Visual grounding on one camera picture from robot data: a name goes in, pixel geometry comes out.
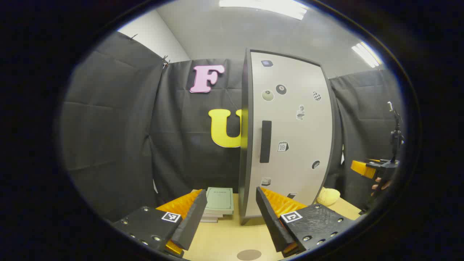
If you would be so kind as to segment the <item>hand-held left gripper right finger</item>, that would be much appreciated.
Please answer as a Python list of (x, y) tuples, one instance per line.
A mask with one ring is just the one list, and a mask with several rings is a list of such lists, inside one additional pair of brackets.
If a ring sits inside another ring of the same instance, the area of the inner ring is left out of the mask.
[(310, 253), (348, 232), (356, 222), (322, 204), (304, 205), (257, 187), (256, 203), (277, 252)]

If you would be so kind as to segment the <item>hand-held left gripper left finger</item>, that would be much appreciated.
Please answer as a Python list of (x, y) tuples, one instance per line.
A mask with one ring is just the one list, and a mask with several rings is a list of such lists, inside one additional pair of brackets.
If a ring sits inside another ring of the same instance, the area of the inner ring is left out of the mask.
[(189, 250), (207, 205), (207, 192), (195, 190), (159, 207), (142, 206), (112, 223), (131, 241), (182, 258)]

